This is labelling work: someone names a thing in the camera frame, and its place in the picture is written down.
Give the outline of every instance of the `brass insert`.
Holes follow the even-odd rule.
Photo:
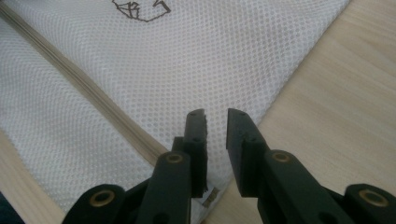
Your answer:
[[[166,160],[169,163],[179,163],[181,161],[183,161],[183,157],[179,154],[176,153],[172,153],[166,156]]]
[[[363,198],[364,201],[366,201],[369,204],[372,204],[377,207],[387,207],[389,206],[388,200],[382,196],[381,194],[369,190],[369,189],[362,189],[359,191],[359,196]]]
[[[290,156],[282,153],[282,152],[276,152],[272,155],[272,158],[276,161],[280,161],[280,162],[288,162],[290,161]]]
[[[102,207],[111,203],[115,197],[116,194],[112,190],[103,189],[91,196],[90,205],[93,207]]]

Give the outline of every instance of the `screw hole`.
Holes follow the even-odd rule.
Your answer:
[[[359,196],[367,203],[377,207],[387,207],[389,205],[388,200],[384,196],[369,189],[359,191]]]
[[[152,219],[153,224],[167,224],[169,222],[169,216],[165,213],[159,213]]]
[[[103,189],[90,198],[90,205],[93,207],[102,207],[111,203],[116,197],[115,193],[109,189]]]
[[[290,156],[285,153],[277,152],[272,155],[273,159],[280,162],[288,162],[290,161]]]
[[[172,153],[166,157],[166,160],[169,163],[179,163],[179,162],[183,161],[183,157],[176,153]]]

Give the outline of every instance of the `wooden table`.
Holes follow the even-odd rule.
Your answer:
[[[368,183],[396,195],[396,2],[350,3],[304,59],[265,115],[270,148],[296,155],[339,193]],[[61,223],[64,212],[23,167],[0,132],[0,190],[27,223]],[[256,200],[235,183],[205,220],[261,223]]]

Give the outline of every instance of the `perforated fabric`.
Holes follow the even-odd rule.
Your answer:
[[[131,188],[151,176],[152,166],[2,20],[0,36],[0,127],[49,196],[69,208],[96,185]]]
[[[225,150],[227,108],[244,110],[259,122],[347,5],[347,0],[164,0],[152,1],[153,9],[110,0],[4,2],[167,148],[183,134],[186,114],[204,108],[208,180],[218,189],[232,174]],[[53,159],[62,160],[63,149],[56,150]],[[122,167],[115,162],[112,169]],[[106,170],[95,172],[101,176]],[[47,178],[55,186],[56,177]],[[50,194],[65,204],[62,192]]]

